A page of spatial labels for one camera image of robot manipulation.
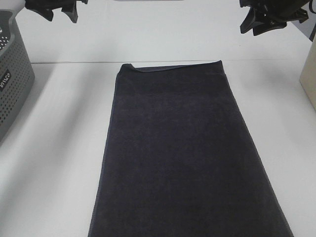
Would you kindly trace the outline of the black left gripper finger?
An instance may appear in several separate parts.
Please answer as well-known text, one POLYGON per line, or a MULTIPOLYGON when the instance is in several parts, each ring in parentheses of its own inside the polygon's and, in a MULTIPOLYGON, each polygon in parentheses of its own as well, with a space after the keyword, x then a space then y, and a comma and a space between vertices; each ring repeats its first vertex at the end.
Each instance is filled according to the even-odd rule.
POLYGON ((61 11, 65 13, 73 23, 76 23, 78 20, 77 2, 77 0, 64 0, 61 3, 61 11))
POLYGON ((31 10, 48 21, 53 19, 53 7, 55 5, 55 0, 26 0, 25 7, 31 10))

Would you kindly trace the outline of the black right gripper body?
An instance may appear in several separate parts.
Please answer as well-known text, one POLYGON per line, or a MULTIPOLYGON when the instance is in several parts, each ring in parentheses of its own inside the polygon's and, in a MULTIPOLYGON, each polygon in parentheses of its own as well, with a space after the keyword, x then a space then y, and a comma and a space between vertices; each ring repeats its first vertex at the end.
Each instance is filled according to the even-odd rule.
POLYGON ((308 20, 308 12, 302 7, 308 0, 240 0, 241 7, 249 6, 268 18, 279 22, 308 20))

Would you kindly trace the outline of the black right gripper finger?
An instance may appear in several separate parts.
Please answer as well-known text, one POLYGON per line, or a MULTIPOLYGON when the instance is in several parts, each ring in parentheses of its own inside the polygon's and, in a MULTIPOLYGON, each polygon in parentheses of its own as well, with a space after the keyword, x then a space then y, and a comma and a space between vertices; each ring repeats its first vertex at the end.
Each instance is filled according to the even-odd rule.
POLYGON ((286 22, 279 22, 267 15, 254 16, 255 26, 252 28, 253 35, 258 36, 271 30, 283 29, 287 26, 286 22))
POLYGON ((266 18, 265 18, 265 14, 258 11, 257 9, 250 7, 250 10, 246 16, 246 18, 244 19, 244 21, 242 22, 242 24, 240 25, 240 32, 242 34, 247 33, 248 31, 250 31, 251 29, 263 25, 266 23, 266 18))

